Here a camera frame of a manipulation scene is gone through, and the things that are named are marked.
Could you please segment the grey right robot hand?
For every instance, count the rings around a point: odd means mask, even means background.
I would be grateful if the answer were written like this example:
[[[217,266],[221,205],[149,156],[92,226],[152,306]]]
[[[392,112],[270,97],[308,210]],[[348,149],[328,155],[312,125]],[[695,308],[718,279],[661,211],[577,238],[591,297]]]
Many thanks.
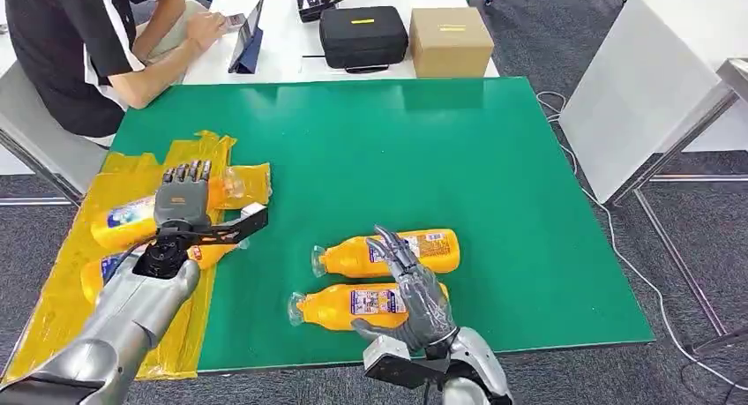
[[[375,225],[374,230],[379,239],[369,238],[366,243],[384,258],[398,284],[408,317],[394,328],[354,319],[351,321],[354,330],[368,341],[380,335],[403,341],[411,352],[425,349],[455,333],[458,327],[452,308],[436,275],[420,262],[399,235],[380,225]]]

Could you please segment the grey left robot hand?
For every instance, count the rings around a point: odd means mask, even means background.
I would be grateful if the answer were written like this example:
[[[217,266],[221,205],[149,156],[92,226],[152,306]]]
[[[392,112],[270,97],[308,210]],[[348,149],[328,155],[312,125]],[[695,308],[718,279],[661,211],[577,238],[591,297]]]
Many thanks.
[[[157,229],[205,229],[211,225],[207,214],[211,169],[210,160],[194,160],[164,172],[153,210]]]

